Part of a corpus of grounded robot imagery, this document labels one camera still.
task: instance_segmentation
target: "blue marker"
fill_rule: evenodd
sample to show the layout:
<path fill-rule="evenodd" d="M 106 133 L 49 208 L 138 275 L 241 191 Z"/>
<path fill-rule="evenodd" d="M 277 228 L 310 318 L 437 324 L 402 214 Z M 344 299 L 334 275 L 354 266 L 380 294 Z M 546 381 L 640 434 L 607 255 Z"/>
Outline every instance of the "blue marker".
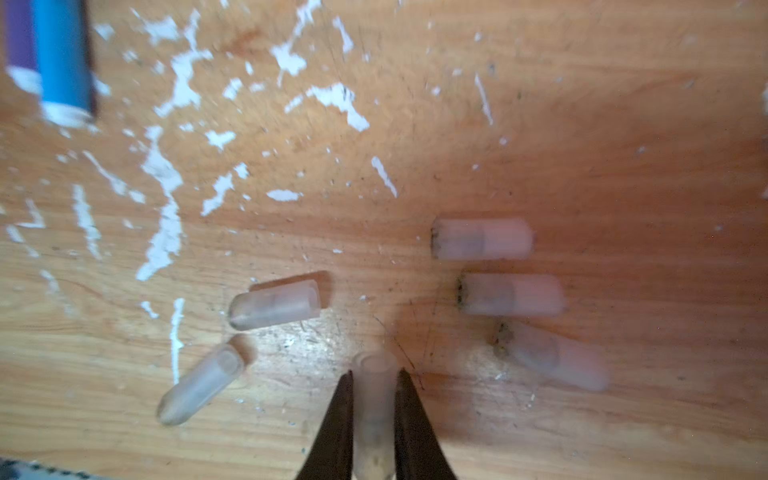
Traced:
<path fill-rule="evenodd" d="M 43 117 L 62 127 L 83 128 L 93 115 L 82 1 L 33 0 L 32 14 Z"/>

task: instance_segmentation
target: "purple marker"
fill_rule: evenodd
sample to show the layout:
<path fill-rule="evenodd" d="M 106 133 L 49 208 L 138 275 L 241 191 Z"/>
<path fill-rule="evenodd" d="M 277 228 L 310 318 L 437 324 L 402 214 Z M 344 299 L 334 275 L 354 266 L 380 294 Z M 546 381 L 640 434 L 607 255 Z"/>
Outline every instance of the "purple marker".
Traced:
<path fill-rule="evenodd" d="M 8 49 L 5 73 L 22 90 L 40 95 L 42 83 L 35 53 L 31 0 L 5 0 L 5 47 Z"/>

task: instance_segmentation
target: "wooden table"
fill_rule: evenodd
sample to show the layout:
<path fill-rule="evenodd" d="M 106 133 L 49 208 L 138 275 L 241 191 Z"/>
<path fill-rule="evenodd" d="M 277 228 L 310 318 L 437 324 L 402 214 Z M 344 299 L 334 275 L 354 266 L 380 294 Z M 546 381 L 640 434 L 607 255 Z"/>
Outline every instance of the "wooden table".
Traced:
<path fill-rule="evenodd" d="M 463 480 L 765 478 L 768 7 L 327 0 L 292 49 L 306 69 L 278 88 L 270 48 L 301 23 L 298 6 L 90 2 L 93 25 L 115 30 L 106 41 L 91 29 L 111 88 L 98 132 L 63 136 L 36 98 L 1 80 L 0 219 L 33 222 L 31 199 L 45 229 L 0 240 L 0 455 L 126 480 L 292 479 L 350 358 L 384 345 L 414 374 Z M 197 48 L 212 53 L 193 66 L 200 108 L 162 118 L 153 107 L 171 98 L 193 8 Z M 143 21 L 166 15 L 179 38 L 152 45 Z M 337 16 L 354 42 L 345 54 Z M 232 78 L 244 83 L 234 100 L 223 96 Z M 336 82 L 368 129 L 316 98 L 285 113 Z M 187 122 L 194 131 L 179 128 Z M 153 125 L 157 148 L 145 137 Z M 208 131 L 237 136 L 219 152 Z M 172 264 L 139 281 L 170 203 L 141 169 L 155 154 L 183 179 L 170 193 L 183 235 Z M 250 176 L 234 174 L 202 217 L 240 162 Z M 115 178 L 146 204 L 116 193 Z M 87 228 L 73 184 L 91 206 Z M 302 196 L 280 202 L 272 190 Z M 432 259 L 433 219 L 461 213 L 526 217 L 535 254 Z M 568 312 L 530 323 L 601 346 L 609 390 L 496 359 L 495 320 L 456 309 L 462 269 L 559 276 Z M 231 336 L 234 295 L 305 274 L 320 279 L 322 318 L 252 332 L 257 357 L 242 378 L 186 425 L 158 425 L 174 301 L 185 299 L 183 374 Z"/>

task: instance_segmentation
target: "translucent plastic cap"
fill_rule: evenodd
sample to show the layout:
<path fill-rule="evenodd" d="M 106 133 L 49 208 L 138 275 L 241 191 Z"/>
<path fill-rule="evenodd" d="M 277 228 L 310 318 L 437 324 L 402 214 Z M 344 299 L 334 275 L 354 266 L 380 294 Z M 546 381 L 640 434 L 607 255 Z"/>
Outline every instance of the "translucent plastic cap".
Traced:
<path fill-rule="evenodd" d="M 512 321 L 502 325 L 498 351 L 536 372 L 582 389 L 608 388 L 611 374 L 593 346 Z"/>
<path fill-rule="evenodd" d="M 432 255 L 443 260 L 527 258 L 533 242 L 522 218 L 439 218 L 432 225 Z"/>
<path fill-rule="evenodd" d="M 250 330 L 320 316 L 320 295 L 315 280 L 302 280 L 241 293 L 230 304 L 230 325 Z"/>
<path fill-rule="evenodd" d="M 179 425 L 202 409 L 243 372 L 243 358 L 229 343 L 216 347 L 166 393 L 157 406 L 157 420 Z"/>
<path fill-rule="evenodd" d="M 472 315 L 555 316 L 565 310 L 565 296 L 552 275 L 464 273 L 458 304 Z"/>
<path fill-rule="evenodd" d="M 395 474 L 395 388 L 399 367 L 384 350 L 352 360 L 355 390 L 353 471 L 357 480 L 386 480 Z"/>

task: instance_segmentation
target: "frosted plastic tube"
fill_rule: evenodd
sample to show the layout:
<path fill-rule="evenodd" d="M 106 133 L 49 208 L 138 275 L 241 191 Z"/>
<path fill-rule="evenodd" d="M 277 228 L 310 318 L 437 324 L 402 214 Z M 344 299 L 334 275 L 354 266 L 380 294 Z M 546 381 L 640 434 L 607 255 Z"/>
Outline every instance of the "frosted plastic tube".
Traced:
<path fill-rule="evenodd" d="M 31 94 L 42 92 L 32 27 L 31 0 L 5 0 L 5 72 Z"/>
<path fill-rule="evenodd" d="M 386 351 L 358 353 L 352 360 L 355 425 L 353 471 L 357 480 L 387 480 L 395 474 L 397 360 Z"/>
<path fill-rule="evenodd" d="M 43 117 L 83 128 L 93 117 L 82 0 L 33 0 L 32 14 Z"/>
<path fill-rule="evenodd" d="M 512 321 L 502 326 L 498 346 L 542 375 L 582 389 L 601 392 L 611 374 L 593 346 Z"/>
<path fill-rule="evenodd" d="M 236 296 L 230 304 L 230 325 L 250 330 L 320 316 L 315 280 L 302 280 Z"/>
<path fill-rule="evenodd" d="M 432 225 L 432 255 L 443 260 L 527 258 L 533 241 L 522 218 L 439 218 Z"/>
<path fill-rule="evenodd" d="M 565 297 L 552 275 L 464 273 L 458 304 L 472 315 L 555 316 L 565 310 Z"/>
<path fill-rule="evenodd" d="M 219 345 L 163 396 L 157 406 L 157 420 L 165 425 L 186 422 L 240 376 L 244 368 L 243 357 L 234 347 L 229 343 Z"/>

